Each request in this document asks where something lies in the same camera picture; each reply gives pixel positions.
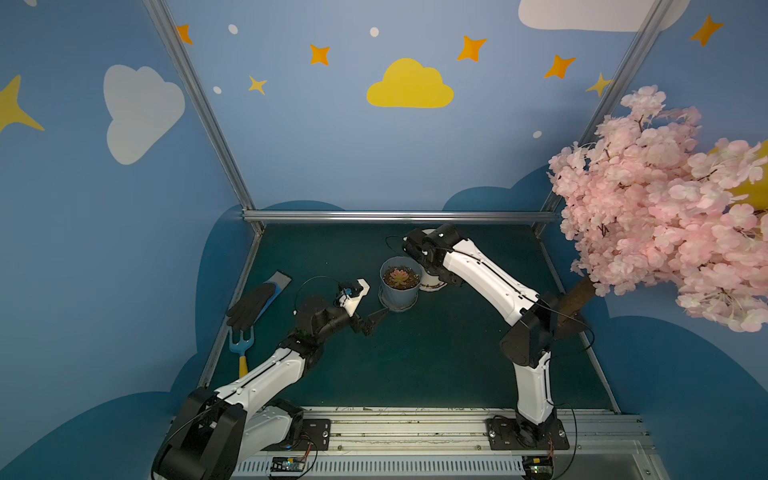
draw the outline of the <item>white plant pot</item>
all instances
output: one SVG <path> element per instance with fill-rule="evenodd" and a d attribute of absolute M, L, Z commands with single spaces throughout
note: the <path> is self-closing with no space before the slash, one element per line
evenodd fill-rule
<path fill-rule="evenodd" d="M 433 231 L 435 231 L 434 228 L 428 228 L 426 230 L 422 230 L 422 232 L 427 233 L 428 235 Z M 436 292 L 446 285 L 446 283 L 441 282 L 438 277 L 429 275 L 427 272 L 425 272 L 423 266 L 421 268 L 422 268 L 422 282 L 419 284 L 419 290 L 421 290 L 422 292 Z"/>

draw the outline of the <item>dark green tabletop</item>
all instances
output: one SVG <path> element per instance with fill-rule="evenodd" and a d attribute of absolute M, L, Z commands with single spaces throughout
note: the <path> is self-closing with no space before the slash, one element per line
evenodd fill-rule
<path fill-rule="evenodd" d="M 293 327 L 296 291 L 315 275 L 337 280 L 366 279 L 371 292 L 358 312 L 365 317 L 382 308 L 377 296 L 382 263 L 396 254 L 388 235 L 404 236 L 414 226 L 289 225 L 266 229 L 246 291 L 276 270 L 293 281 L 255 326 L 256 341 L 247 352 L 253 368 L 274 352 Z M 540 294 L 557 292 L 531 229 L 525 226 L 463 226 L 460 230 L 519 280 Z M 397 238 L 389 238 L 393 247 Z M 332 280 L 308 283 L 298 297 L 336 293 Z M 469 285 L 419 292 L 409 311 L 390 313 L 373 335 L 347 329 L 333 336 L 317 367 L 279 397 L 300 406 L 514 407 L 515 370 L 498 348 L 509 326 L 491 304 Z M 610 400 L 583 352 L 578 337 L 553 346 L 553 400 L 577 409 L 609 409 Z M 237 354 L 224 347 L 211 386 L 237 378 Z"/>

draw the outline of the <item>succulent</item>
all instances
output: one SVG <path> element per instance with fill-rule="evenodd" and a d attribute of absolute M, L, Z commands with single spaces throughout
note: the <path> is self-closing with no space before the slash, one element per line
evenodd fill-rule
<path fill-rule="evenodd" d="M 408 280 L 408 276 L 408 272 L 399 269 L 394 269 L 389 274 L 389 278 L 392 281 L 393 286 L 405 285 L 406 281 Z"/>

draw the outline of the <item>tree trunk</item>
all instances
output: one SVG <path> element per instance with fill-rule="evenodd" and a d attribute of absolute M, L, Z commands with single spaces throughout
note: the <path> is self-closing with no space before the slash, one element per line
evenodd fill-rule
<path fill-rule="evenodd" d="M 585 276 L 560 299 L 557 310 L 561 315 L 558 315 L 558 331 L 555 339 L 565 338 L 587 329 L 586 326 L 568 317 L 575 316 L 587 302 L 592 300 L 592 297 L 594 297 L 594 286 L 589 276 Z"/>

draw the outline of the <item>yellow star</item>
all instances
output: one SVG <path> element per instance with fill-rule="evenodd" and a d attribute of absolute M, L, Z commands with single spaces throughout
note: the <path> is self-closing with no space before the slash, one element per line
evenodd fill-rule
<path fill-rule="evenodd" d="M 22 78 L 16 75 L 11 83 L 0 91 L 0 131 L 10 124 L 24 124 L 45 130 L 18 106 L 18 87 L 21 84 Z"/>
<path fill-rule="evenodd" d="M 725 24 L 712 22 L 712 15 L 707 15 L 707 20 L 704 22 L 704 25 L 702 25 L 701 28 L 699 28 L 699 31 L 697 31 L 690 39 L 700 41 L 701 46 L 703 47 L 710 40 L 712 34 L 723 25 Z"/>
<path fill-rule="evenodd" d="M 573 63 L 574 60 L 576 60 L 576 58 L 569 58 L 568 60 L 563 60 L 562 58 L 555 55 L 554 62 L 552 63 L 552 68 L 549 69 L 549 71 L 544 76 L 544 78 L 551 77 L 552 75 L 560 78 L 565 78 L 565 71 L 568 69 L 568 66 L 571 63 Z"/>
<path fill-rule="evenodd" d="M 190 38 L 190 26 L 189 25 L 182 25 L 180 27 L 176 27 L 176 29 L 179 31 L 179 36 L 181 37 L 181 41 L 184 41 L 190 45 L 194 45 L 192 43 L 192 39 Z"/>
<path fill-rule="evenodd" d="M 456 58 L 456 60 L 464 60 L 465 58 L 471 58 L 474 61 L 479 60 L 480 47 L 485 43 L 486 40 L 488 39 L 472 40 L 470 37 L 464 35 L 464 50 L 462 50 L 462 53 L 458 56 L 458 58 Z"/>
<path fill-rule="evenodd" d="M 315 63 L 324 63 L 328 65 L 328 50 L 330 50 L 331 47 L 317 48 L 315 45 L 310 45 L 310 47 L 312 47 L 312 61 L 310 62 L 310 65 L 314 65 Z"/>
<path fill-rule="evenodd" d="M 592 91 L 592 90 L 594 90 L 594 91 L 596 91 L 598 93 L 598 97 L 602 97 L 603 96 L 603 90 L 605 90 L 605 88 L 608 86 L 608 84 L 611 83 L 612 81 L 613 80 L 605 80 L 603 78 L 603 74 L 600 73 L 600 79 L 598 80 L 598 82 L 596 84 L 592 85 L 591 87 L 589 87 L 585 91 Z"/>
<path fill-rule="evenodd" d="M 263 87 L 263 86 L 264 86 L 264 84 L 266 83 L 266 80 L 265 80 L 265 81 L 255 81 L 255 80 L 253 79 L 253 77 L 251 77 L 251 78 L 250 78 L 250 81 L 251 81 L 251 86 L 250 86 L 250 88 L 248 89 L 248 91 L 251 91 L 251 90 L 258 90 L 258 91 L 260 91 L 260 92 L 261 92 L 261 94 L 262 94 L 262 95 L 264 95 L 264 90 L 262 89 L 262 87 Z"/>

